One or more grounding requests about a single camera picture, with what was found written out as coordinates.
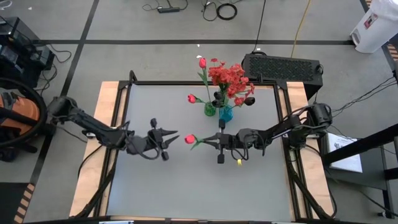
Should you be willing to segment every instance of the black stand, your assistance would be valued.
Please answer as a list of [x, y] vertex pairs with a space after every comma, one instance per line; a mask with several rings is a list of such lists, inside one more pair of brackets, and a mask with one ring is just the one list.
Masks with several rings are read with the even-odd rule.
[[[361, 154], [363, 173], [330, 169], [332, 176], [346, 182], [382, 190], [384, 206], [389, 210], [393, 210], [389, 180], [398, 179], [398, 168], [387, 169], [384, 149], [381, 147], [387, 143], [394, 142], [398, 160], [397, 136], [398, 124], [395, 124], [379, 131], [378, 133], [372, 134], [364, 139], [360, 139], [345, 147], [325, 154], [322, 157], [323, 165], [329, 166], [332, 162]], [[385, 215], [387, 218], [394, 218], [394, 216], [388, 211], [386, 211], [385, 214], [380, 213], [379, 215]]]

